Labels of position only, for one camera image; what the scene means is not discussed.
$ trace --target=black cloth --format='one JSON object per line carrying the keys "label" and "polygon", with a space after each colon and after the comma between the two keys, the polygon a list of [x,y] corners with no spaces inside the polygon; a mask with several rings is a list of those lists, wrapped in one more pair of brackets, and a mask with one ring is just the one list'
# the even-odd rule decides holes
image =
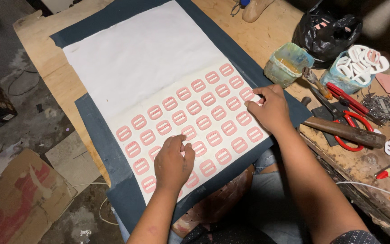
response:
{"label": "black cloth", "polygon": [[[247,225],[214,223],[210,231],[198,225],[185,236],[181,244],[276,244],[267,234]],[[351,230],[335,238],[330,244],[380,244],[371,234],[364,230]]]}

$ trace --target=hammer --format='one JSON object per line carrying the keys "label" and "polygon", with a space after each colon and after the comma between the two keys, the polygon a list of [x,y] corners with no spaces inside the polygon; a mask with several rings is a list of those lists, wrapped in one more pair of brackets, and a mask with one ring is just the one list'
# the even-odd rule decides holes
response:
{"label": "hammer", "polygon": [[[310,97],[306,96],[302,99],[302,104],[304,106],[307,106],[310,102]],[[302,124],[369,147],[383,148],[386,141],[385,135],[336,123],[326,119],[309,117]]]}

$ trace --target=sleeve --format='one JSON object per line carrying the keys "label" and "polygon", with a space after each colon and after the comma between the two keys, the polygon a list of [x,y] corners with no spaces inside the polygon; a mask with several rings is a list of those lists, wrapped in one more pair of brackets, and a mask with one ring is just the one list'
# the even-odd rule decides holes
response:
{"label": "sleeve", "polygon": [[365,230],[351,230],[347,233],[344,233],[335,240],[331,242],[331,244],[380,244],[379,241],[369,232]]}

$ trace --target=wooden workbench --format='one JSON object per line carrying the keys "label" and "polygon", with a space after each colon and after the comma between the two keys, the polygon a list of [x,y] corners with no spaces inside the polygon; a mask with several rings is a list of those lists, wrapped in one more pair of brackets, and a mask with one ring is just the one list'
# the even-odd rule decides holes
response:
{"label": "wooden workbench", "polygon": [[[62,49],[56,47],[49,36],[96,13],[111,2],[112,0],[83,0],[58,14],[44,18],[41,17],[41,11],[37,11],[14,23],[14,29],[30,59],[67,114],[101,174],[109,184],[106,169],[74,104],[74,101],[87,91],[76,72],[68,64]],[[235,4],[233,0],[193,0],[193,2],[261,67],[264,67],[275,49],[285,42],[291,41],[295,26],[303,14],[289,3],[275,0],[256,22],[246,23],[241,18],[242,11],[235,17],[230,16],[231,8]],[[320,77],[322,71],[318,70],[316,74]],[[304,96],[312,97],[313,102],[308,105],[309,109],[320,106],[307,88],[307,84],[302,80],[293,83],[286,90],[299,100]],[[377,81],[373,81],[371,92],[375,92],[376,95],[385,94]],[[358,94],[358,101],[360,101],[362,95],[360,92]],[[387,138],[390,138],[390,123],[379,130]],[[364,149],[353,153],[340,146],[329,147],[323,134],[317,130],[301,125],[300,131],[307,144],[320,155],[322,162],[326,164],[325,166],[331,167],[331,171],[335,171],[338,177],[348,181],[367,183],[390,191],[390,177],[377,181],[372,176],[380,168],[390,163],[390,157],[382,149]],[[347,186],[342,187],[342,189],[366,214],[372,216],[373,222],[381,225],[390,234],[390,201],[386,194],[363,186],[356,186],[356,188]]]}

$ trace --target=white cable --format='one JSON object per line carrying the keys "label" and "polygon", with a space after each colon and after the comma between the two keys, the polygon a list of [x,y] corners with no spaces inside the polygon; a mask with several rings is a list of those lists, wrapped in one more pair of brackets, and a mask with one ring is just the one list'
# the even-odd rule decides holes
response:
{"label": "white cable", "polygon": [[385,192],[385,193],[387,193],[387,194],[390,195],[390,192],[388,192],[388,191],[385,191],[385,190],[383,190],[383,189],[380,189],[380,188],[378,188],[378,187],[371,186],[371,185],[368,185],[368,184],[365,184],[365,183],[354,182],[354,181],[341,181],[341,182],[337,182],[336,184],[337,184],[337,185],[338,185],[338,184],[358,184],[358,185],[364,185],[364,186],[368,186],[368,187],[371,187],[371,188],[374,188],[374,189],[383,191],[383,192]]}
{"label": "white cable", "polygon": [[108,185],[108,183],[92,182],[92,183],[85,183],[85,184],[73,185],[72,187],[76,187],[76,186],[80,186],[80,185],[91,185],[91,184],[103,184],[103,185]]}
{"label": "white cable", "polygon": [[[72,187],[76,187],[76,186],[80,186],[80,185],[91,185],[91,184],[103,184],[103,185],[108,185],[108,183],[103,183],[103,182],[92,182],[92,183],[85,183],[85,184],[79,184],[79,185],[73,185]],[[102,211],[102,206],[103,204],[106,202],[106,200],[108,200],[108,198],[106,198],[102,204],[100,205],[100,208],[99,208],[99,217],[101,220],[105,221],[106,223],[108,224],[111,224],[111,225],[118,225],[118,224],[115,224],[115,223],[112,223],[112,222],[109,222],[105,219],[102,218],[102,214],[101,214],[101,211]]]}
{"label": "white cable", "polygon": [[102,204],[100,205],[100,209],[99,209],[99,217],[100,217],[100,219],[101,220],[103,220],[103,221],[105,221],[106,223],[108,223],[108,224],[112,224],[112,225],[118,225],[118,224],[115,224],[115,223],[112,223],[112,222],[109,222],[109,221],[107,221],[107,220],[105,220],[105,219],[103,219],[102,218],[102,213],[101,213],[101,211],[102,211],[102,206],[103,206],[103,203],[105,203],[106,202],[106,200],[108,200],[108,198],[106,198],[103,202],[102,202]]}

